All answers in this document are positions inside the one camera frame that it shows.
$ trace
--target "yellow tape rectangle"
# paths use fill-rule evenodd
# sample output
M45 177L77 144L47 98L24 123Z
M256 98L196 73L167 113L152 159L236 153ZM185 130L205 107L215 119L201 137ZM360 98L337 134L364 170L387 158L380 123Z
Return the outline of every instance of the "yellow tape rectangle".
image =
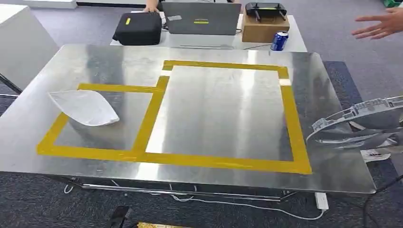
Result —
M250 65L234 63L214 63L197 61L164 61L163 70L172 70L174 66L188 67L216 67L234 69L253 69L277 71L278 78L289 80L288 70L283 66ZM78 89L111 92L135 92L152 93L153 96L144 115L140 130L134 141L132 150L109 150L96 148L83 148L72 146L55 146L53 143L68 121L65 114L60 114L48 133L37 147L38 154L50 156L64 156L71 158L99 159L127 162L149 162L169 165L199 166L208 168L245 169L254 171L289 172L311 174L311 166L307 154L304 137L300 128L297 106L291 84L280 84L280 90L284 105L285 119L290 137L293 161L275 161L259 159L224 158L217 156L151 153L146 152L148 141L153 131L164 93L168 86L169 77L160 76L157 85L131 86L131 85L104 85L104 84L80 84Z

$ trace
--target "stainless steel tabletop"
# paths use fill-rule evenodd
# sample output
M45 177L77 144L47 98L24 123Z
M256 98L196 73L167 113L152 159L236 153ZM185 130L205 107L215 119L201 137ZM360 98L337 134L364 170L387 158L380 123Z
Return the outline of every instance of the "stainless steel tabletop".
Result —
M310 142L306 150L312 173L207 168L203 159L186 166L38 154L37 145L60 115L48 92L75 90L80 83L156 86L165 75L169 82L145 144L146 152L256 161L295 159L276 71L194 66L162 70L166 60L287 67L304 138L312 133L311 124L317 119L341 110L322 60L315 53L67 45L0 118L0 171L290 190L375 191L358 150L342 152ZM121 120L100 127L68 120L55 146L106 149L103 154L133 147L153 94L100 93ZM80 156L80 150L71 153Z

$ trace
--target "soda can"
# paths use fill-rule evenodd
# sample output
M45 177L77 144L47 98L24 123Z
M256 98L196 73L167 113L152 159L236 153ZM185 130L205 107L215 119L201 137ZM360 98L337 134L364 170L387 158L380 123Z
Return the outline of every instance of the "soda can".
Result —
M273 51L282 51L286 45L288 40L288 32L287 31L278 31L274 35L273 43L270 48Z

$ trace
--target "black bag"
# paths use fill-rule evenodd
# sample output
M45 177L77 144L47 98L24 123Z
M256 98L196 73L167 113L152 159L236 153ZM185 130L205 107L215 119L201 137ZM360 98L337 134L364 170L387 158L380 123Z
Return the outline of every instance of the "black bag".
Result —
M122 45L156 45L160 43L161 28L159 13L125 13L117 24L113 39Z

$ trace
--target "white paper boat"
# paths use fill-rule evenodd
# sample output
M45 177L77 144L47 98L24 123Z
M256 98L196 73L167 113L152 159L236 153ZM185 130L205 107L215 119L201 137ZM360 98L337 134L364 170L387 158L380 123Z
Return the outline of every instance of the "white paper boat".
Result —
M75 121L87 126L101 126L119 121L105 98L92 90L49 93L56 106Z

